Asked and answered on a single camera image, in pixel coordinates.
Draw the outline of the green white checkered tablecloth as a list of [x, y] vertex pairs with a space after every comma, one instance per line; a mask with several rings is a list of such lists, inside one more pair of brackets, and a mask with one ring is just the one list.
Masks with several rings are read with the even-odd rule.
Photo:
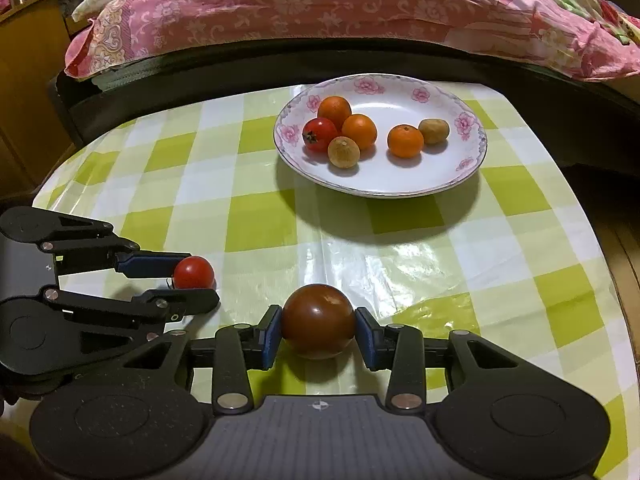
[[508, 100], [472, 84], [451, 91], [480, 118], [488, 155], [434, 196], [367, 200], [296, 174], [272, 142], [295, 94], [280, 88], [125, 122], [67, 159], [35, 205], [207, 258], [220, 306], [193, 322], [200, 337], [258, 321], [307, 283], [429, 337], [477, 332], [595, 396], [612, 422], [599, 476], [637, 478], [638, 379], [597, 237]]

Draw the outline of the small orange mandarin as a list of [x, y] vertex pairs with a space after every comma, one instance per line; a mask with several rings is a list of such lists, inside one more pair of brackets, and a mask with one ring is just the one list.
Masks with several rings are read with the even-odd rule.
[[317, 116], [326, 118], [341, 130], [347, 118], [352, 114], [349, 102], [341, 96], [328, 96], [323, 99], [318, 107]]

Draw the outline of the large dark red tomato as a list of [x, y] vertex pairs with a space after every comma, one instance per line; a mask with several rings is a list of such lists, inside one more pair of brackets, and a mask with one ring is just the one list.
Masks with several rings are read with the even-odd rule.
[[337, 288], [326, 284], [299, 287], [282, 309], [282, 337], [307, 360], [332, 359], [355, 337], [355, 309]]

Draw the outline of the tan longan fruit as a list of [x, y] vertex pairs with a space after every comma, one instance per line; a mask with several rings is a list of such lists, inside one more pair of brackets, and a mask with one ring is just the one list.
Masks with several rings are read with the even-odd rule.
[[420, 122], [419, 130], [426, 145], [435, 145], [448, 139], [450, 128], [446, 120], [428, 118]]
[[330, 163], [340, 169], [355, 167], [360, 159], [358, 144], [348, 136], [337, 136], [328, 145]]

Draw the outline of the small red tomato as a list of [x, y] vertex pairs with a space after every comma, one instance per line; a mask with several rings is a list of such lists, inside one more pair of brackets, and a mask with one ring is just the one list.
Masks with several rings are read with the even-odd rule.
[[172, 284], [176, 289], [213, 288], [215, 272], [205, 258], [186, 257], [176, 265]]
[[325, 117], [311, 119], [302, 131], [306, 149], [315, 153], [325, 153], [331, 141], [339, 134], [334, 123]]

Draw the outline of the brown wooden cabinet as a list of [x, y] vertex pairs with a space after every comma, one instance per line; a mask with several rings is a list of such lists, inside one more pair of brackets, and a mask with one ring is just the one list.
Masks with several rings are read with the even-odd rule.
[[32, 0], [1, 15], [1, 195], [28, 194], [73, 153], [49, 96], [70, 44], [63, 0]]

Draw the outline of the black bed frame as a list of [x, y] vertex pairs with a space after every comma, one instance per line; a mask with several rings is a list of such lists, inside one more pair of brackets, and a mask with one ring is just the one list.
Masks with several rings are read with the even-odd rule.
[[559, 162], [639, 165], [639, 101], [533, 65], [399, 39], [287, 39], [191, 48], [49, 84], [78, 145], [127, 120], [207, 99], [338, 76], [386, 73], [484, 84], [505, 96]]

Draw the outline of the white floral rimmed plate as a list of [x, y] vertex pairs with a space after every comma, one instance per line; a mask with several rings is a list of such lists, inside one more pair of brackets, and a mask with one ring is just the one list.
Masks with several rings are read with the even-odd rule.
[[[330, 96], [345, 99], [378, 130], [375, 144], [352, 168], [333, 166], [328, 155], [308, 150], [303, 140], [304, 125]], [[392, 154], [387, 145], [390, 130], [416, 127], [423, 119], [446, 122], [447, 139], [422, 148], [413, 158]], [[304, 88], [280, 111], [273, 143], [286, 166], [302, 177], [367, 198], [411, 198], [450, 190], [480, 169], [488, 148], [480, 118], [451, 88], [442, 82], [378, 73], [341, 76]]]

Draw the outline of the large orange mandarin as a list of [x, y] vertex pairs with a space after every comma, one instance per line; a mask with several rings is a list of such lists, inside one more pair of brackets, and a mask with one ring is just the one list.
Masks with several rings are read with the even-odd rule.
[[363, 152], [375, 144], [378, 138], [378, 129], [368, 116], [351, 114], [343, 122], [342, 135], [352, 139]]

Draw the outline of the pink floral quilt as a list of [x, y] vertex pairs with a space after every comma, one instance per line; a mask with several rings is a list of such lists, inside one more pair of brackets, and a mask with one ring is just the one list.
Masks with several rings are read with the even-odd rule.
[[639, 22], [606, 0], [84, 0], [67, 75], [187, 48], [284, 38], [400, 38], [575, 79], [636, 76]]

